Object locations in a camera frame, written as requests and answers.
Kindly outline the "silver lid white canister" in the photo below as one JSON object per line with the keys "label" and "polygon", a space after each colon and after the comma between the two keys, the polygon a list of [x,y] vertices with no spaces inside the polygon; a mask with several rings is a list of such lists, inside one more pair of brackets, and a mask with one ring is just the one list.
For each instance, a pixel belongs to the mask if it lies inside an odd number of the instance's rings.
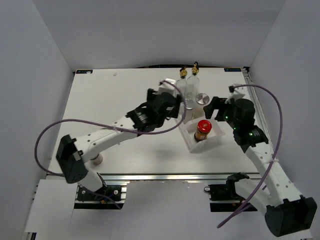
{"label": "silver lid white canister", "polygon": [[206,93],[198,93],[195,97],[195,110],[194,117],[200,118],[205,115],[203,107],[208,105],[210,102],[210,97]]}

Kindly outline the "silver shaker blue label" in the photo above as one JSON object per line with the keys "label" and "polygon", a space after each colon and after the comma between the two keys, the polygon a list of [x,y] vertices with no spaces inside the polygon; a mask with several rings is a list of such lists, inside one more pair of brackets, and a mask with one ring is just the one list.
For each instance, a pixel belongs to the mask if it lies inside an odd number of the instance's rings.
{"label": "silver shaker blue label", "polygon": [[186,103],[186,105],[185,105],[186,112],[185,112],[184,122],[187,123],[187,122],[189,122],[189,121],[191,121],[193,119],[196,103],[192,99],[186,99],[185,103]]}

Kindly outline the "red lid sauce jar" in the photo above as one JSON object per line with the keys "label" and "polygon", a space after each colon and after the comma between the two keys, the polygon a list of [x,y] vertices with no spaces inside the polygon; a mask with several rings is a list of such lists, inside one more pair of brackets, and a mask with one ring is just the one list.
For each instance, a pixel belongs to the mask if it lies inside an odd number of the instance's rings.
{"label": "red lid sauce jar", "polygon": [[208,137],[208,134],[212,130],[212,124],[210,121],[203,119],[197,123],[196,131],[194,133],[194,139],[197,142],[203,141]]}

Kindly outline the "glass cruet dark powder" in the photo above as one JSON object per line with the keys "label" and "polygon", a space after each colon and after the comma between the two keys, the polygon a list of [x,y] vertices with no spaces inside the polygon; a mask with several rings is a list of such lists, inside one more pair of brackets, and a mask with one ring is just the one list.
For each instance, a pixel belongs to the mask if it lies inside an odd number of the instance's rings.
{"label": "glass cruet dark powder", "polygon": [[180,90],[182,97],[185,97],[185,89],[186,89],[186,86],[187,86],[187,75],[188,75],[187,67],[183,66],[179,70],[179,79],[176,82],[176,86]]}

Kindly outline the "clear glass cruet bottle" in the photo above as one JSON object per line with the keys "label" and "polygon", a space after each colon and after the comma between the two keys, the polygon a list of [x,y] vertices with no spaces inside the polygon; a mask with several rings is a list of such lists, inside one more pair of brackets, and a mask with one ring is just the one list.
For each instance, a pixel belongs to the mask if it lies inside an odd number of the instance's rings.
{"label": "clear glass cruet bottle", "polygon": [[192,100],[194,102],[196,101],[196,96],[198,94],[198,88],[200,84],[198,73],[199,73],[199,63],[195,61],[191,69],[191,75],[186,80],[186,88],[185,88],[185,98],[187,100]]}

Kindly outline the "small jar labelled lid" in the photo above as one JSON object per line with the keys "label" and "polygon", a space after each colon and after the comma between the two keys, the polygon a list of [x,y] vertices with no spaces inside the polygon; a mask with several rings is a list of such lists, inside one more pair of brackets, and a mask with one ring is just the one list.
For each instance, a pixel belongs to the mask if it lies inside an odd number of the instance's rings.
{"label": "small jar labelled lid", "polygon": [[95,166],[100,165],[102,161],[103,161],[103,156],[101,154],[98,154],[97,156],[95,156],[90,160],[90,162]]}

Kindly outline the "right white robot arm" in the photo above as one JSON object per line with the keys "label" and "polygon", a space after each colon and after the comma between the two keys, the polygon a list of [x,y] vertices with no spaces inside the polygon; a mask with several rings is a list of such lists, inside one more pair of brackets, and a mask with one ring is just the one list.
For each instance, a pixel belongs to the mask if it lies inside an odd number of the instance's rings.
{"label": "right white robot arm", "polygon": [[258,170],[267,190],[257,185],[245,173],[230,175],[223,194],[236,200],[245,199],[263,216],[270,232],[276,237],[310,229],[317,204],[312,197],[304,197],[288,178],[279,162],[273,158],[273,149],[262,129],[255,125],[255,107],[245,98],[213,97],[203,108],[205,117],[226,122],[243,153]]}

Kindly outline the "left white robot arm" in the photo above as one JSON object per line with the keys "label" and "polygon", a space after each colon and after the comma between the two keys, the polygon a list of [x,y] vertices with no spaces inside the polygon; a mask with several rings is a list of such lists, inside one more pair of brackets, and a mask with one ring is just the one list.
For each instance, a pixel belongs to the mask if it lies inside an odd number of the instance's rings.
{"label": "left white robot arm", "polygon": [[148,90],[147,100],[110,127],[103,127],[87,135],[72,138],[69,134],[60,139],[56,159],[69,184],[77,183],[88,189],[94,199],[105,196],[106,185],[98,173],[86,163],[121,142],[154,133],[166,119],[177,118],[182,97],[169,92]]}

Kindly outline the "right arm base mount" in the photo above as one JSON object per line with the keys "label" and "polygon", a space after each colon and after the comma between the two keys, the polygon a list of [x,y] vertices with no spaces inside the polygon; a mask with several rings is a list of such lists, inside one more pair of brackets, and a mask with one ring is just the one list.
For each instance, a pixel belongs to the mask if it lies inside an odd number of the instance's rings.
{"label": "right arm base mount", "polygon": [[235,173],[227,177],[223,184],[209,184],[203,191],[209,195],[210,212],[226,213],[234,212],[245,201],[236,193],[235,183],[250,177],[245,173]]}

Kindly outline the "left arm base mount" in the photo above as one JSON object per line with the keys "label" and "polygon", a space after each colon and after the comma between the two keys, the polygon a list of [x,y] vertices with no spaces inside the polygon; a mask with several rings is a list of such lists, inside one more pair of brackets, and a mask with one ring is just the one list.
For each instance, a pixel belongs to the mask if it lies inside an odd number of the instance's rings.
{"label": "left arm base mount", "polygon": [[128,183],[128,181],[106,181],[105,187],[96,192],[79,185],[74,209],[121,210],[125,203]]}

